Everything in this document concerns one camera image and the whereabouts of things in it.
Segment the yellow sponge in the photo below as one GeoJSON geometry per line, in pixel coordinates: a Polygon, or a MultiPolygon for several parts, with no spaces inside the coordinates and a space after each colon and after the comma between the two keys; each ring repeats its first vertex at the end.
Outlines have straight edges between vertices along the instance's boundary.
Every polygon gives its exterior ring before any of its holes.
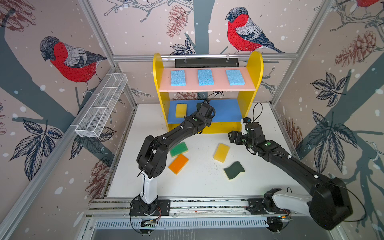
{"type": "Polygon", "coordinates": [[[184,118],[187,116],[187,104],[177,104],[176,105],[176,111],[175,111],[175,117],[176,118],[184,118]]]}
{"type": "Polygon", "coordinates": [[[217,150],[214,154],[214,159],[220,163],[224,163],[229,150],[230,150],[229,146],[219,143],[217,150]]]}

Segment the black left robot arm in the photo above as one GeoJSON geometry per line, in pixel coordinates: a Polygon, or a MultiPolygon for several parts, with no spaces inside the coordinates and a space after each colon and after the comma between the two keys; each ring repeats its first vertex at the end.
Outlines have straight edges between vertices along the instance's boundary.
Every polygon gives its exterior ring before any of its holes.
{"type": "Polygon", "coordinates": [[[152,215],[158,207],[156,177],[164,171],[170,150],[186,138],[201,134],[204,128],[211,126],[215,115],[215,108],[210,105],[209,100],[205,100],[173,130],[157,137],[149,135],[145,138],[137,163],[139,174],[143,175],[143,191],[139,194],[139,204],[146,215],[152,215]]]}

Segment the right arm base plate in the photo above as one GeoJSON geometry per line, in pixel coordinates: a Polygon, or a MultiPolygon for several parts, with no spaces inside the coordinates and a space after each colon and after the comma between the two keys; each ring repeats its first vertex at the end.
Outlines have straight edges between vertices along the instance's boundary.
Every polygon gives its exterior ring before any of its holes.
{"type": "Polygon", "coordinates": [[[246,210],[252,215],[290,215],[291,211],[280,209],[270,199],[248,199],[246,210]]]}

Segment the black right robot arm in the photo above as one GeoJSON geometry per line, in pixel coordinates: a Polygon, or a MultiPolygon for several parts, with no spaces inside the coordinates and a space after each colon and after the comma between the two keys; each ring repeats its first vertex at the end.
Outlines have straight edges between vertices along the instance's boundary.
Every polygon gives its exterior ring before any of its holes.
{"type": "Polygon", "coordinates": [[[253,155],[263,158],[298,182],[305,195],[273,188],[264,194],[264,209],[270,214],[291,210],[311,217],[320,227],[332,230],[353,214],[353,207],[345,183],[339,178],[326,177],[309,168],[273,140],[266,140],[262,126],[246,123],[246,133],[228,133],[231,143],[244,145],[253,155]]]}

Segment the light blue sponge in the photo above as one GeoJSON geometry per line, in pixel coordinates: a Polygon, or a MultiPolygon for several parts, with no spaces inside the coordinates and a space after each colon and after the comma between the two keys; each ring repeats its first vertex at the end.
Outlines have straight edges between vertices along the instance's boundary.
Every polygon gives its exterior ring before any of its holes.
{"type": "Polygon", "coordinates": [[[198,80],[199,80],[199,86],[213,86],[214,79],[213,79],[212,70],[210,69],[198,70],[198,80]]]}
{"type": "Polygon", "coordinates": [[[171,71],[171,86],[182,87],[186,85],[186,75],[184,70],[171,71]]]}
{"type": "Polygon", "coordinates": [[[244,86],[245,80],[240,70],[226,70],[230,86],[244,86]]]}

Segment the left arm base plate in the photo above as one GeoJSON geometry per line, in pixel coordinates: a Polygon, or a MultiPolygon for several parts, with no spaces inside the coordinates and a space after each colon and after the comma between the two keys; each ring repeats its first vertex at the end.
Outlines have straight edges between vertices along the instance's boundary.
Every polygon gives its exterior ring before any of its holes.
{"type": "Polygon", "coordinates": [[[170,200],[154,200],[147,204],[141,198],[133,200],[130,206],[131,217],[168,216],[170,214],[170,200]]]}

